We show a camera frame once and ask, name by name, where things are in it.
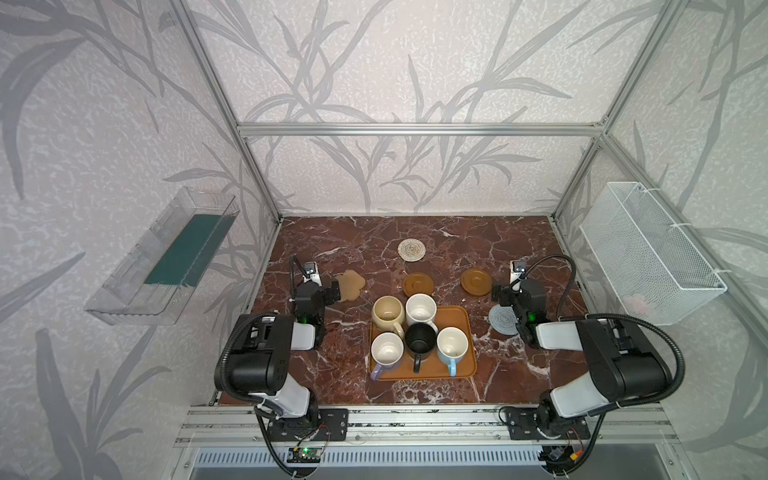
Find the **cork flower shaped coaster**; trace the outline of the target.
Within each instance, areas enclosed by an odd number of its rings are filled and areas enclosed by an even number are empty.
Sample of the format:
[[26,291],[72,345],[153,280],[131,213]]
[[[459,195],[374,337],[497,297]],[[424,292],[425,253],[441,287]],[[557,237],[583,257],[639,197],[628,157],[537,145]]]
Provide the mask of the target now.
[[334,279],[339,284],[340,302],[355,301],[366,287],[366,280],[354,270],[346,270]]

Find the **grey round coaster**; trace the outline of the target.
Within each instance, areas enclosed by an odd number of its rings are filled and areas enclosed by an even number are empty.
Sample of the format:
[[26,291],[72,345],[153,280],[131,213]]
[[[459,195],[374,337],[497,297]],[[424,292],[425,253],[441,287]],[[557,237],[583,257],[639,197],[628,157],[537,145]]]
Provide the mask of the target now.
[[518,320],[512,307],[494,305],[488,314],[488,320],[492,328],[507,336],[518,335]]

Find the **beige ceramic mug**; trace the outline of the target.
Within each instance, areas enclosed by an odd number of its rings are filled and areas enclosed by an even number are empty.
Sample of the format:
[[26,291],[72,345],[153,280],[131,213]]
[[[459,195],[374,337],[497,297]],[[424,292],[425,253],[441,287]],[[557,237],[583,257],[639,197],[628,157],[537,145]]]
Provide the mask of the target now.
[[372,322],[380,332],[391,332],[401,339],[405,337],[405,309],[394,296],[378,298],[372,307]]

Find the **wooden round coaster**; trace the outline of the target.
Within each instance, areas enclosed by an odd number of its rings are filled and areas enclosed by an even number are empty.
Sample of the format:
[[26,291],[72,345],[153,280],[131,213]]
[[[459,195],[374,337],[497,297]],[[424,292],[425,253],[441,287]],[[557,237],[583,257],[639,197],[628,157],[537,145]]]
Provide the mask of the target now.
[[478,297],[488,295],[493,287],[490,274],[478,268],[465,270],[460,277],[460,283],[467,294]]
[[407,297],[416,294],[432,295],[435,291],[434,280],[426,273],[409,274],[403,282],[403,292]]

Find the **woven patterned round coaster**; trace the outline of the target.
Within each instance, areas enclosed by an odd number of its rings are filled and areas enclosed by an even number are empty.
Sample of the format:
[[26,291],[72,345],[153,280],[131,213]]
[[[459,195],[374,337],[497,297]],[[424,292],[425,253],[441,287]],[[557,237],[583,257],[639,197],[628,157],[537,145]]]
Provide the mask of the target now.
[[418,262],[426,255],[426,246],[418,239],[408,238],[399,243],[397,251],[404,261]]

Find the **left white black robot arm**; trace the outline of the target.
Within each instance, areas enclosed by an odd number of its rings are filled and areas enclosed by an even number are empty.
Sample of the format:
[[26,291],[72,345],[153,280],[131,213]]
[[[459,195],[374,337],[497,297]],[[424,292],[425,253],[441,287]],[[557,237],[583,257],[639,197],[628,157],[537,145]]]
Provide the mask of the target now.
[[289,373],[294,351],[318,349],[327,333],[325,308],[339,302],[339,283],[306,281],[294,288],[290,314],[239,317],[214,372],[217,390],[254,406],[263,420],[314,429],[320,414],[315,394]]

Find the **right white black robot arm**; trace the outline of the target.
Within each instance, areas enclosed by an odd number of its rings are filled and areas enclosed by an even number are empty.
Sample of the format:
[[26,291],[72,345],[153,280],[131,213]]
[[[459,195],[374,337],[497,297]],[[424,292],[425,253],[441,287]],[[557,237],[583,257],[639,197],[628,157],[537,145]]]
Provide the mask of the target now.
[[550,320],[544,311],[546,293],[523,278],[493,285],[491,298],[512,309],[517,332],[527,346],[584,356],[585,374],[543,394],[541,419],[575,419],[656,403],[684,381],[682,350],[654,324],[615,313]]

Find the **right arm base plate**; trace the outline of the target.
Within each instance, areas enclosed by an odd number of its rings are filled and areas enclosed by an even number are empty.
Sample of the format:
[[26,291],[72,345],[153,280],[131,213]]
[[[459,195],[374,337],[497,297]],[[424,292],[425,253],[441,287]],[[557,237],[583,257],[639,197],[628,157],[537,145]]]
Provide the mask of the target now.
[[502,406],[499,421],[507,428],[511,440],[589,440],[591,433],[584,417],[565,418],[553,407]]

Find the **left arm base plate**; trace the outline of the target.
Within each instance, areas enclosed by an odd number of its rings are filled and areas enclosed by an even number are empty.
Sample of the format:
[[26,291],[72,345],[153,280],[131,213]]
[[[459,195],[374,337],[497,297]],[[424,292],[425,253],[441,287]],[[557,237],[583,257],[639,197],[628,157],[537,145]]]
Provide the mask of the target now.
[[271,441],[342,442],[347,438],[350,411],[346,408],[309,410],[300,418],[270,420],[267,426]]

